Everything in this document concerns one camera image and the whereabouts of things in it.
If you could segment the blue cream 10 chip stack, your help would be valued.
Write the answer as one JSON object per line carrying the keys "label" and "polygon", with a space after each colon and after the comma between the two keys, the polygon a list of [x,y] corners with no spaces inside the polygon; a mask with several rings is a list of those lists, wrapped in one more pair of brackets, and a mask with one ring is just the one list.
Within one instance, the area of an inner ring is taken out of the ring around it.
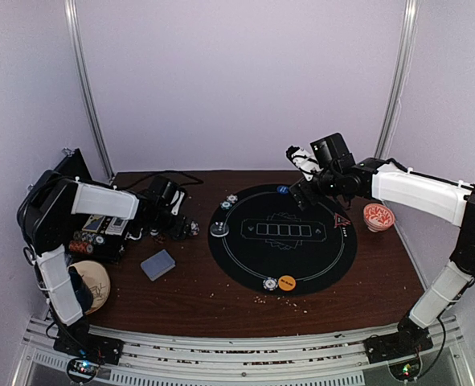
{"label": "blue cream 10 chip stack", "polygon": [[196,221],[190,222],[189,236],[197,236],[199,234],[199,224]]}

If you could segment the blue small blind button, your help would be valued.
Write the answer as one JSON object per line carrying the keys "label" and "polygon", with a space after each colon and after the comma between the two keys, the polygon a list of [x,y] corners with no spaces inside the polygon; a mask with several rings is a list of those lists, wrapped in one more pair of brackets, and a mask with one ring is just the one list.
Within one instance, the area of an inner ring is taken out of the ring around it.
{"label": "blue small blind button", "polygon": [[276,191],[281,195],[287,195],[289,193],[289,187],[285,185],[279,185]]}

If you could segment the clear acrylic dealer button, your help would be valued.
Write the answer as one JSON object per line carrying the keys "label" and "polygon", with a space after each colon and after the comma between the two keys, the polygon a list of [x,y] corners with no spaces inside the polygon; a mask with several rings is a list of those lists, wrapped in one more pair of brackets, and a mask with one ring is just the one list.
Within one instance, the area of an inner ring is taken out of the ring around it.
{"label": "clear acrylic dealer button", "polygon": [[229,234],[230,228],[224,221],[216,221],[209,228],[210,234],[216,238],[222,238]]}

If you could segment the red triangular all-in marker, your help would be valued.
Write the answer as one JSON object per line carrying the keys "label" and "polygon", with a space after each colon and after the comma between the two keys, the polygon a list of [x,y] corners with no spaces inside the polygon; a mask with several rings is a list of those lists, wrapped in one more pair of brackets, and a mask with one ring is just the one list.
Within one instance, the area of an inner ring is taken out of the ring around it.
{"label": "red triangular all-in marker", "polygon": [[348,219],[346,216],[343,216],[339,213],[334,214],[334,227],[346,227],[351,225],[350,219]]}

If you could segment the yellow big blind button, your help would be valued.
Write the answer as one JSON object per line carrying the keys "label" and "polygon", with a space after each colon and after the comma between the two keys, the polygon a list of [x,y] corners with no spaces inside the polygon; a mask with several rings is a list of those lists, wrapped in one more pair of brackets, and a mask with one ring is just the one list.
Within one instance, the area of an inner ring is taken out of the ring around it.
{"label": "yellow big blind button", "polygon": [[278,278],[278,288],[285,292],[293,291],[297,286],[297,281],[290,275],[283,275]]}

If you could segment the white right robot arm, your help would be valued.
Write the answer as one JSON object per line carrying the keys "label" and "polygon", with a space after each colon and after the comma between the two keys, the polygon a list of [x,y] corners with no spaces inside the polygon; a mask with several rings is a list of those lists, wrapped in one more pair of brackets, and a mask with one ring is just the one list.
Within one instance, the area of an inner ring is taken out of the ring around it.
{"label": "white right robot arm", "polygon": [[[393,158],[354,159],[339,133],[318,139],[308,149],[290,146],[286,158],[302,173],[292,188],[301,204],[328,198],[349,203],[364,198],[385,203],[401,217],[397,230],[417,267],[433,269],[434,278],[408,311],[402,330],[392,337],[392,348],[410,354],[430,326],[461,297],[475,280],[475,182],[426,175]],[[427,264],[439,257],[443,268]]]}

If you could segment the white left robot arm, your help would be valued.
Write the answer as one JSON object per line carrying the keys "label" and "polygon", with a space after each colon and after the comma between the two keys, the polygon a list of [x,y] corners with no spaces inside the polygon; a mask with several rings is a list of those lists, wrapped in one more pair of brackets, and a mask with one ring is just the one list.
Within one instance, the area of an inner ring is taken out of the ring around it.
{"label": "white left robot arm", "polygon": [[66,245],[82,216],[123,220],[136,235],[158,232],[183,240],[199,230],[180,212],[186,197],[182,186],[164,176],[136,193],[45,171],[23,200],[17,221],[56,318],[71,326],[84,316],[65,262]]}

